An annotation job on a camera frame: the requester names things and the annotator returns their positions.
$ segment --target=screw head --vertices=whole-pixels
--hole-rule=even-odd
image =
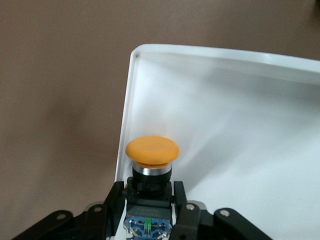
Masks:
[[[222,216],[225,216],[225,217],[229,217],[230,216],[230,212],[228,212],[227,210],[220,210],[220,214],[222,215]]]
[[[61,219],[66,218],[66,216],[67,216],[67,215],[65,215],[64,213],[60,213],[60,214],[56,217],[56,219],[57,219],[57,220],[61,220]]]
[[[195,209],[195,206],[194,205],[192,205],[192,204],[187,204],[186,206],[186,209],[188,209],[188,210],[193,210],[193,209]]]
[[[100,207],[100,206],[96,206],[94,209],[93,209],[93,211],[94,212],[100,212],[102,210],[102,207]]]

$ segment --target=orange mushroom button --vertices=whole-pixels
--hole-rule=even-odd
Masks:
[[[143,136],[129,142],[125,149],[129,158],[142,167],[163,167],[175,160],[179,146],[162,136]]]

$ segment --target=green terminal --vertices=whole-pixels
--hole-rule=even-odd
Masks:
[[[144,234],[146,236],[150,236],[150,234],[151,234],[151,220],[152,219],[149,217],[146,217],[144,219]]]

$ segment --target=brown wall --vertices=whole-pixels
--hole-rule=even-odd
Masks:
[[[129,57],[144,43],[320,60],[320,8],[315,0],[0,1],[1,239],[107,195]]]

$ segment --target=white tray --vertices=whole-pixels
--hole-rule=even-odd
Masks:
[[[172,181],[208,211],[237,210],[275,240],[320,236],[320,61],[146,44],[130,58],[116,180],[129,141],[159,135]]]

